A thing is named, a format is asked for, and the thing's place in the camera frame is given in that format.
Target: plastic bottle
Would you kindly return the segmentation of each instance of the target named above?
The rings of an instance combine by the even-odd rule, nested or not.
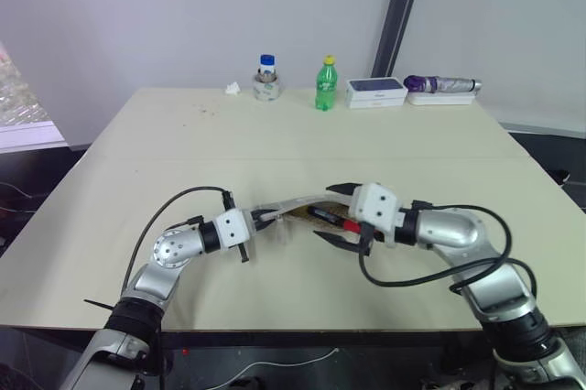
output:
[[[333,68],[336,58],[328,55],[323,60],[323,67],[318,73],[317,91],[315,95],[315,107],[322,111],[328,111],[336,101],[336,84],[338,73]]]

